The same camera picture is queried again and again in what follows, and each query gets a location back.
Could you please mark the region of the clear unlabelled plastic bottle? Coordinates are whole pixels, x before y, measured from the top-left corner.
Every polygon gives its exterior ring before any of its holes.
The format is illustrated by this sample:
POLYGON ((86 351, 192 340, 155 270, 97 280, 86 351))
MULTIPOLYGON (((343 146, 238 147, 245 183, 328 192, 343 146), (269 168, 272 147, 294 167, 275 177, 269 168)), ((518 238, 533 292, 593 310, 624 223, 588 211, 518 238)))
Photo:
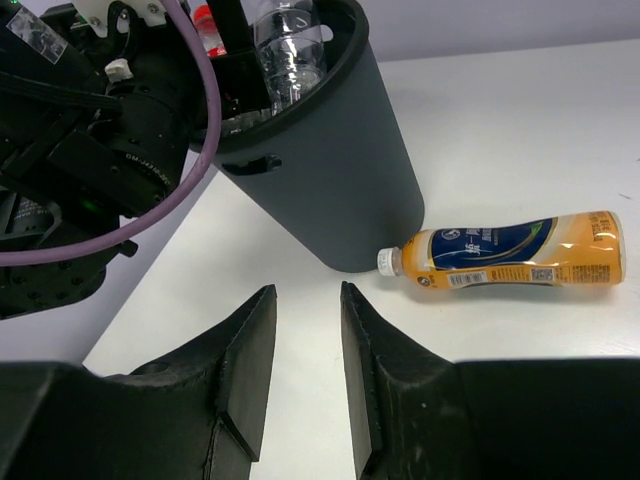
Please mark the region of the clear unlabelled plastic bottle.
POLYGON ((253 30, 271 99, 271 114, 278 115, 309 94, 326 75, 316 4, 262 1, 253 30))

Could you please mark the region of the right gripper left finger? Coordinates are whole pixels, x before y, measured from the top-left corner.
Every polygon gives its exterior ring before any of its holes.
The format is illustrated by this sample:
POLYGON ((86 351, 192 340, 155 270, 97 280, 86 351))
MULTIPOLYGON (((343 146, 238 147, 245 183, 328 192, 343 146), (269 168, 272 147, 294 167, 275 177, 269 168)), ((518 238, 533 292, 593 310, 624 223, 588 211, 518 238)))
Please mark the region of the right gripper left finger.
POLYGON ((59 362, 1 367, 5 479, 246 479, 264 434, 274 286, 129 374, 59 362))

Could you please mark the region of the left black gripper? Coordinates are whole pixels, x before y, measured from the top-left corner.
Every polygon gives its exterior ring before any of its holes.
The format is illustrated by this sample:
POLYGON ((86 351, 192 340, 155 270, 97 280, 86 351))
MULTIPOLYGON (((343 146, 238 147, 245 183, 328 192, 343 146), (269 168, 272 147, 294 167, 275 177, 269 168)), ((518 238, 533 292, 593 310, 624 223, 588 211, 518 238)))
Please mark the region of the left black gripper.
MULTIPOLYGON (((229 54, 250 48, 240 0, 207 0, 229 54)), ((204 87, 175 23, 98 37, 72 3, 1 5, 1 188, 63 211, 143 215, 180 183, 206 128, 204 87)))

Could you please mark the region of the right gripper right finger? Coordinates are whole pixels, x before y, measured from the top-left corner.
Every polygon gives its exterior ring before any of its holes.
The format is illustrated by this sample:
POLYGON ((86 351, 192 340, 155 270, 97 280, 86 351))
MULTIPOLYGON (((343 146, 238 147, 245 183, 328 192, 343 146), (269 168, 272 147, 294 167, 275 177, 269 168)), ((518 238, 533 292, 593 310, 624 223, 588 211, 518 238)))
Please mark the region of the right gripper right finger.
POLYGON ((341 286, 341 338, 360 479, 635 479, 639 362, 451 362, 341 286))

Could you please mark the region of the red label clear bottle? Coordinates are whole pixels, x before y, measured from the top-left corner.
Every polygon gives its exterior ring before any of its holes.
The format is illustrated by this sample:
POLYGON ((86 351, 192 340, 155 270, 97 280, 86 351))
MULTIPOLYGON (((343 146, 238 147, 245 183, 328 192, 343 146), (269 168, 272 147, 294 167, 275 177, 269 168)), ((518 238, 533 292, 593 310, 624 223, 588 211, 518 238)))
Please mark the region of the red label clear bottle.
POLYGON ((227 54, 222 37, 208 5, 198 6, 193 12, 193 24, 210 58, 227 54))

